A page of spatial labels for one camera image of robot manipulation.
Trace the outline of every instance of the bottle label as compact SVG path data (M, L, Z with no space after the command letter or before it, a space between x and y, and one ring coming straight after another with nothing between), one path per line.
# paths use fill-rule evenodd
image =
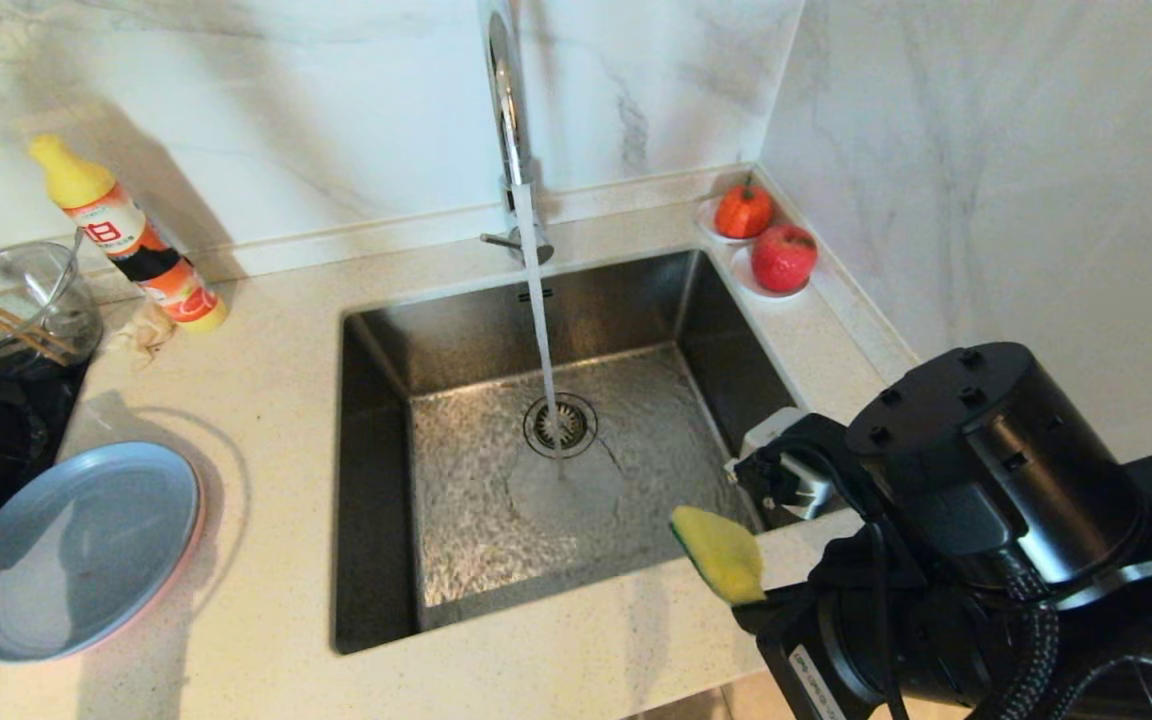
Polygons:
M146 256L159 255L162 258L161 253L172 250L159 237L154 223L145 218L141 206L119 184L101 199L82 209L66 209L65 213L129 276L136 278L136 274L126 266L128 263L141 262L143 270ZM137 278L134 282L175 323L195 323L210 313L220 301L215 293L207 290L184 256L173 255L179 259L164 273L151 278L141 275L143 279Z
M141 206L119 184L101 199L82 209L66 209L65 213L111 258L131 255L138 247L168 249Z
M184 258L168 272L137 285L175 323L195 323L219 304L217 294L207 290L197 270Z

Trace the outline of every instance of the chopsticks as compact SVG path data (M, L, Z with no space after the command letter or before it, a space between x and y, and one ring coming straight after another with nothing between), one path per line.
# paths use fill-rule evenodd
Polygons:
M61 350L69 353L70 355L77 355L78 351L74 346L60 340L60 338L54 336L54 334L48 333L45 328L38 327L38 325L28 325L24 320L20 319L18 316L9 313L9 311L3 310L0 306L0 331L8 333L9 336L20 338L29 347L35 348L38 353L41 353L47 359L58 365L68 365L69 361L65 359L63 356L59 355L55 350L47 347L46 343L55 343Z

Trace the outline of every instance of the blue plate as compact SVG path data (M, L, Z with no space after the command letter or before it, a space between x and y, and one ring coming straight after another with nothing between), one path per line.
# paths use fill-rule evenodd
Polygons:
M38 475L0 510L0 662L109 637L172 577L200 524L184 457L122 442Z

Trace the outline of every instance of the running water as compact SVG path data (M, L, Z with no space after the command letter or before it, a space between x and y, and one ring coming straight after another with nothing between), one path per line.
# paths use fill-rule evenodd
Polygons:
M531 185L516 184L513 206L518 214L518 234L522 243L522 263L526 265L526 293L531 296L531 323L536 327L536 346L540 348L540 372L545 374L545 424L550 437L559 438L558 402L554 400L554 366L550 363L550 329L545 325L545 298L540 287L540 259L536 253L536 217L531 205ZM554 447L554 457L562 457L562 444Z

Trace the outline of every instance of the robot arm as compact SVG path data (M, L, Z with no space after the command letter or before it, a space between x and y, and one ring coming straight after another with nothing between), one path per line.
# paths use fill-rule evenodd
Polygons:
M1120 465L1024 346L929 361L849 429L803 416L733 471L781 505L827 479L867 522L735 609L799 719L901 717L902 692L1066 717L1115 673L1152 708L1152 457Z

